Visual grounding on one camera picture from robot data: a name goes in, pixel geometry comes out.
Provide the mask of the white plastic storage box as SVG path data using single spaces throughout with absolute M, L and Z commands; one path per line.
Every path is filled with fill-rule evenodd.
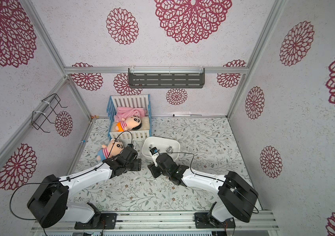
M 142 146 L 141 153 L 147 160 L 152 161 L 150 148 L 156 147 L 159 149 L 160 153 L 166 152 L 168 147 L 172 147 L 172 152 L 169 152 L 169 155 L 175 161 L 178 159 L 180 152 L 180 143 L 176 140 L 161 138 L 161 137 L 148 137 Z

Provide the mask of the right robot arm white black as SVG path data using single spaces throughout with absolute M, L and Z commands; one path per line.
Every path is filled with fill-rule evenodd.
M 242 222 L 250 222 L 258 199 L 258 192 L 236 172 L 215 175 L 200 172 L 191 166 L 178 165 L 167 153 L 161 153 L 148 165 L 154 178 L 165 176 L 175 185 L 198 188 L 218 195 L 209 211 L 208 218 L 223 223 L 235 217 Z

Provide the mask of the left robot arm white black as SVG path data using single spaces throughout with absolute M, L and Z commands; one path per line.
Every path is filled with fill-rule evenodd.
M 80 204 L 71 197 L 99 182 L 106 182 L 128 171 L 140 171 L 141 159 L 132 144 L 120 154 L 104 160 L 87 170 L 69 176 L 47 176 L 27 203 L 29 211 L 42 228 L 59 222 L 75 222 L 75 228 L 102 227 L 100 210 L 93 203 Z

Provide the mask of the plush doll on table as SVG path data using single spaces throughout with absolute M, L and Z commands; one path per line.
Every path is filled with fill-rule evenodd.
M 109 144 L 102 145 L 101 149 L 97 152 L 97 161 L 104 161 L 108 158 L 120 154 L 124 150 L 124 144 L 120 140 L 111 139 Z

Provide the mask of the blue white toy crib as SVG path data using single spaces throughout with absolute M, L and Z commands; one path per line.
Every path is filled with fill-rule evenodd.
M 110 139 L 144 141 L 151 136 L 150 95 L 110 96 L 107 114 Z

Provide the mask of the plush doll in crib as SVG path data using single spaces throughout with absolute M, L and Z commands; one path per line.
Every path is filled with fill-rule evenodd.
M 126 119 L 122 119 L 122 121 L 117 123 L 115 126 L 115 130 L 118 132 L 139 130 L 141 126 L 142 126 L 141 118 L 137 116 L 131 116 Z

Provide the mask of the pink blanket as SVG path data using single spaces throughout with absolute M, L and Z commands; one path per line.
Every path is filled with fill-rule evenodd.
M 147 110 L 144 108 L 133 108 L 133 107 L 118 107 L 117 113 L 114 116 L 114 121 L 116 123 L 121 122 L 123 119 L 127 119 L 132 116 L 145 117 Z

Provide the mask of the grey wall shelf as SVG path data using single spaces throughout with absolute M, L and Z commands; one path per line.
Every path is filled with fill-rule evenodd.
M 128 82 L 131 89 L 201 89 L 205 84 L 205 69 L 198 72 L 136 72 L 128 69 Z

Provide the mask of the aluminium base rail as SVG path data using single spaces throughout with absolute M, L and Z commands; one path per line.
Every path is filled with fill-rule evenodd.
M 143 233 L 158 234 L 160 232 L 225 232 L 236 233 L 240 231 L 268 232 L 271 236 L 278 235 L 278 223 L 270 210 L 262 210 L 253 214 L 250 222 L 245 223 L 236 218 L 219 226 L 211 226 L 204 222 L 207 216 L 205 211 L 119 211 L 116 217 L 109 217 L 102 222 L 105 226 L 95 225 L 92 229 L 76 229 L 74 222 L 60 222 L 47 229 L 35 222 L 29 236 L 73 236 L 89 234 L 97 236 L 100 233 L 110 235 L 115 233 Z

